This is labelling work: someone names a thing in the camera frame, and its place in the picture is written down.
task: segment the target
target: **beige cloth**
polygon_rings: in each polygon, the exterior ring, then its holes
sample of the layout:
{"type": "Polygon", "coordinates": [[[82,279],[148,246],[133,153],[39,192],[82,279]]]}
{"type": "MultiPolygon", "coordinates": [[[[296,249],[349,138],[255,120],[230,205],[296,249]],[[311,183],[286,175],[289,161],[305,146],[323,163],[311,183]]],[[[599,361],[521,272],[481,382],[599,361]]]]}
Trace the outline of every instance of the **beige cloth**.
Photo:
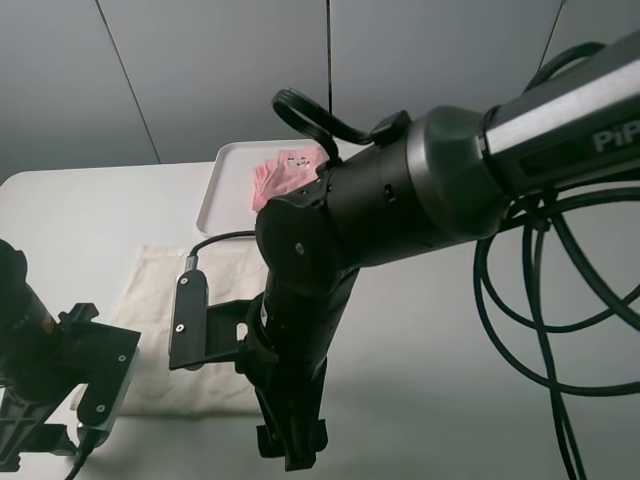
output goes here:
{"type": "MultiPolygon", "coordinates": [[[[169,330],[176,279],[188,251],[145,246],[113,325],[142,333],[140,355],[122,415],[260,413],[252,386],[233,364],[169,371],[169,330]]],[[[251,299],[264,290],[267,267],[254,240],[225,240],[199,253],[209,284],[209,305],[251,299]]],[[[74,398],[76,408],[82,397],[74,398]]]]}

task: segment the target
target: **black cable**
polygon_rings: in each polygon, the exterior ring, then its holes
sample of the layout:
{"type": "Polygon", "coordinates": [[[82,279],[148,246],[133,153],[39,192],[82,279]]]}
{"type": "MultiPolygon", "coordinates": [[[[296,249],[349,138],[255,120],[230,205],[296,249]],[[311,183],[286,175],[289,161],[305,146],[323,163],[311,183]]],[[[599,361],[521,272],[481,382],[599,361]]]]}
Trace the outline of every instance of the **black cable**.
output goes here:
{"type": "Polygon", "coordinates": [[[636,330],[640,330],[640,316],[626,306],[624,302],[615,293],[613,293],[613,290],[611,290],[602,277],[598,275],[582,252],[582,249],[576,242],[562,215],[553,215],[551,217],[551,221],[558,233],[558,237],[560,237],[562,245],[569,254],[569,258],[571,258],[575,267],[583,276],[589,287],[591,287],[591,290],[593,290],[596,295],[600,297],[600,300],[611,308],[622,320],[627,322],[636,330]]]}
{"type": "MultiPolygon", "coordinates": [[[[482,288],[482,259],[483,257],[486,258],[486,256],[488,255],[490,246],[491,242],[487,240],[478,241],[476,244],[476,252],[473,261],[473,290],[476,301],[476,308],[478,310],[478,315],[480,316],[482,326],[484,327],[491,343],[494,345],[498,353],[500,353],[500,355],[505,359],[505,361],[509,363],[509,365],[511,365],[520,374],[524,375],[529,380],[537,383],[538,385],[549,388],[549,380],[541,375],[538,375],[536,372],[526,367],[522,362],[514,357],[509,349],[507,349],[505,344],[502,343],[502,340],[500,340],[500,337],[498,337],[498,334],[491,324],[491,320],[489,319],[489,314],[487,312],[487,307],[484,301],[484,293],[482,288]]],[[[640,393],[640,382],[631,382],[605,387],[584,387],[559,383],[558,387],[562,393],[580,397],[617,397],[640,393]]]]}
{"type": "MultiPolygon", "coordinates": [[[[495,237],[487,239],[489,246],[493,243],[494,238],[495,237]]],[[[495,303],[496,306],[512,320],[515,320],[516,322],[524,325],[527,328],[535,329],[536,325],[532,320],[529,320],[528,318],[514,311],[500,298],[500,295],[498,294],[495,286],[493,285],[493,282],[491,281],[491,275],[489,274],[489,269],[487,267],[488,258],[486,256],[482,257],[480,258],[480,261],[482,262],[482,282],[493,303],[495,303]]],[[[640,297],[640,284],[637,285],[631,292],[629,292],[621,301],[624,305],[629,305],[630,303],[637,300],[638,297],[640,297]]],[[[614,311],[611,308],[607,308],[600,313],[587,318],[586,320],[582,320],[570,325],[545,325],[545,331],[547,331],[548,333],[577,332],[579,330],[597,325],[603,320],[611,318],[611,316],[613,315],[614,311]]]]}
{"type": "Polygon", "coordinates": [[[78,447],[78,453],[76,454],[76,458],[73,462],[73,468],[65,477],[65,480],[73,480],[76,478],[80,469],[84,466],[87,458],[93,452],[98,441],[100,440],[100,432],[98,430],[90,429],[88,430],[82,440],[80,441],[80,446],[78,447]]]}
{"type": "Polygon", "coordinates": [[[542,358],[547,371],[547,377],[549,378],[549,394],[551,397],[551,410],[555,425],[556,438],[561,452],[562,461],[565,465],[569,478],[572,480],[576,478],[585,480],[586,474],[582,465],[580,451],[573,433],[571,421],[569,420],[569,414],[558,388],[558,376],[555,361],[553,359],[553,353],[551,352],[551,343],[549,342],[549,337],[547,336],[547,332],[544,328],[544,321],[542,319],[540,283],[542,270],[542,248],[544,245],[545,230],[542,229],[538,232],[535,242],[533,264],[531,261],[532,234],[533,227],[530,225],[525,226],[522,234],[522,268],[525,278],[527,298],[531,307],[531,316],[536,325],[538,341],[540,342],[540,350],[542,351],[542,358]],[[577,476],[571,460],[572,456],[576,463],[576,469],[578,470],[577,476]]]}
{"type": "MultiPolygon", "coordinates": [[[[563,52],[538,71],[531,82],[527,85],[525,92],[546,82],[568,64],[578,59],[589,57],[603,48],[604,45],[602,44],[588,43],[563,52]]],[[[496,108],[490,110],[485,116],[485,120],[489,119],[490,116],[495,113],[495,110],[496,108]]],[[[486,149],[481,148],[481,150],[487,165],[490,165],[492,161],[490,153],[486,149]]],[[[557,200],[557,197],[559,193],[570,190],[571,188],[603,183],[605,181],[637,180],[640,178],[639,173],[640,170],[634,170],[623,174],[615,174],[595,181],[586,181],[569,188],[560,187],[553,191],[544,192],[543,194],[537,194],[530,197],[517,197],[509,190],[508,185],[506,188],[503,186],[503,191],[505,195],[510,198],[512,204],[504,218],[500,232],[523,227],[523,274],[527,299],[531,309],[531,319],[525,318],[519,313],[516,313],[513,309],[509,308],[500,298],[498,292],[491,283],[488,270],[488,256],[495,236],[479,241],[476,246],[473,266],[473,288],[476,298],[476,306],[482,325],[487,332],[490,341],[496,347],[500,355],[502,355],[502,357],[511,366],[525,377],[549,389],[558,447],[560,449],[562,461],[565,465],[567,474],[572,480],[586,480],[587,476],[573,427],[569,419],[569,414],[562,399],[562,394],[565,393],[587,397],[609,397],[637,394],[640,393],[640,382],[631,382],[606,387],[577,387],[560,383],[557,377],[555,361],[551,351],[551,343],[549,341],[548,334],[568,333],[570,331],[582,330],[611,317],[613,314],[616,314],[636,330],[640,330],[640,315],[629,307],[631,302],[640,297],[640,285],[636,286],[636,288],[634,288],[629,294],[620,299],[606,284],[606,282],[604,282],[584,255],[582,249],[569,229],[569,226],[564,220],[563,213],[594,205],[640,201],[640,188],[627,187],[608,189],[575,195],[562,200],[557,200]],[[540,298],[542,251],[545,233],[550,225],[553,225],[555,228],[562,245],[579,273],[583,276],[594,293],[607,306],[607,308],[602,312],[593,315],[586,320],[567,326],[546,325],[542,317],[540,298]],[[535,241],[535,248],[533,248],[534,251],[532,252],[532,235],[535,230],[537,230],[538,233],[535,241]],[[487,290],[490,298],[502,312],[518,323],[536,330],[547,378],[542,377],[527,368],[517,358],[515,358],[502,343],[489,319],[484,300],[483,287],[487,290]]],[[[504,183],[500,182],[500,178],[498,178],[497,181],[499,184],[504,183]]]]}
{"type": "Polygon", "coordinates": [[[239,232],[229,232],[223,233],[222,235],[216,235],[215,237],[207,238],[206,240],[200,242],[195,247],[191,249],[189,253],[190,257],[195,257],[198,255],[198,252],[202,250],[207,245],[211,245],[212,243],[219,242],[221,240],[227,240],[229,238],[240,238],[240,237],[255,237],[256,232],[254,230],[243,230],[239,232]]]}
{"type": "Polygon", "coordinates": [[[338,146],[333,140],[334,136],[357,145],[368,145],[373,142],[370,134],[347,125],[309,97],[292,88],[285,88],[276,93],[271,100],[271,105],[287,125],[318,142],[327,152],[331,165],[341,161],[338,146]]]}
{"type": "Polygon", "coordinates": [[[582,58],[590,57],[604,49],[606,45],[598,42],[587,42],[581,45],[565,50],[558,56],[549,60],[538,72],[533,76],[531,81],[527,84],[524,91],[531,90],[534,87],[546,82],[553,77],[559,70],[563,69],[570,63],[580,60],[582,58]]]}

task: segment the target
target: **black bracket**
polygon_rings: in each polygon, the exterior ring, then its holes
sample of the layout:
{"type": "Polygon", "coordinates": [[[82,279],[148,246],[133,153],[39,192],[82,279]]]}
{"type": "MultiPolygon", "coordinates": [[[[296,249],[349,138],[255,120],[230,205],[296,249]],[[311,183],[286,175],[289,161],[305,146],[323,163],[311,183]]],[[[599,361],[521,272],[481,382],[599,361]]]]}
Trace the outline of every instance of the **black bracket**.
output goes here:
{"type": "Polygon", "coordinates": [[[406,110],[401,110],[381,120],[371,132],[371,137],[378,147],[386,147],[402,137],[409,125],[411,117],[406,110]]]}
{"type": "Polygon", "coordinates": [[[275,379],[278,355],[268,346],[261,323],[262,294],[207,306],[204,273],[190,270],[178,279],[169,368],[197,369],[205,363],[234,362],[256,389],[265,425],[257,427],[258,450],[264,458],[285,458],[285,470],[311,468],[316,452],[327,446],[327,429],[319,420],[326,361],[318,374],[294,390],[275,379]],[[248,333],[238,339],[237,326],[248,333]]]}
{"type": "Polygon", "coordinates": [[[0,472],[18,471],[21,452],[76,454],[66,425],[44,422],[77,385],[87,384],[78,407],[80,422],[98,426],[111,415],[140,333],[92,323],[97,315],[90,303],[60,314],[58,347],[20,372],[21,384],[35,385],[37,394],[7,387],[0,404],[0,472]]]}

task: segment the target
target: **gray wall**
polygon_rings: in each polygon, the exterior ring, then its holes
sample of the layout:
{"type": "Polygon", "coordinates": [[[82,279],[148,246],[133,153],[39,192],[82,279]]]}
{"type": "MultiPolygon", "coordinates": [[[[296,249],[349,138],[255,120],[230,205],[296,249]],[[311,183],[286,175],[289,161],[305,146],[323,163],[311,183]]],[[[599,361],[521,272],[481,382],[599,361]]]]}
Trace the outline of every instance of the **gray wall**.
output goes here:
{"type": "Polygon", "coordinates": [[[331,0],[333,105],[363,129],[400,109],[485,110],[535,73],[560,0],[331,0]]]}
{"type": "Polygon", "coordinates": [[[0,3],[0,184],[50,168],[157,163],[88,0],[0,3]]]}
{"type": "Polygon", "coordinates": [[[325,0],[101,0],[163,163],[292,137],[270,100],[327,103],[325,0]]]}
{"type": "Polygon", "coordinates": [[[638,0],[569,1],[554,31],[545,60],[582,42],[611,43],[640,28],[638,0]]]}

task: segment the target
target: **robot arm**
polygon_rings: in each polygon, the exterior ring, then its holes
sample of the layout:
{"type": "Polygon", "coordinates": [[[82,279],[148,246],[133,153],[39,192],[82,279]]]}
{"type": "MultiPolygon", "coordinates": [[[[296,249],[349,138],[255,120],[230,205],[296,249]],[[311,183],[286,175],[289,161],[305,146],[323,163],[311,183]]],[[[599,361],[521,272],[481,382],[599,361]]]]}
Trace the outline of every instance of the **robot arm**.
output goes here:
{"type": "MultiPolygon", "coordinates": [[[[261,455],[310,468],[327,443],[318,420],[327,351],[359,269],[490,237],[526,195],[636,178],[639,56],[640,32],[487,114],[438,107],[413,122],[406,112],[383,121],[372,146],[332,158],[317,181],[259,213],[264,294],[207,308],[206,280],[190,262],[177,288],[171,368],[234,361],[265,417],[261,455]],[[239,322],[249,329],[240,344],[239,322]]],[[[326,132],[318,139],[331,147],[326,132]]]]}
{"type": "Polygon", "coordinates": [[[131,381],[140,333],[93,323],[91,303],[54,320],[26,282],[27,260],[0,240],[0,472],[17,472],[23,452],[75,456],[75,475],[108,438],[131,381]],[[67,426],[45,424],[79,384],[74,445],[67,426]]]}

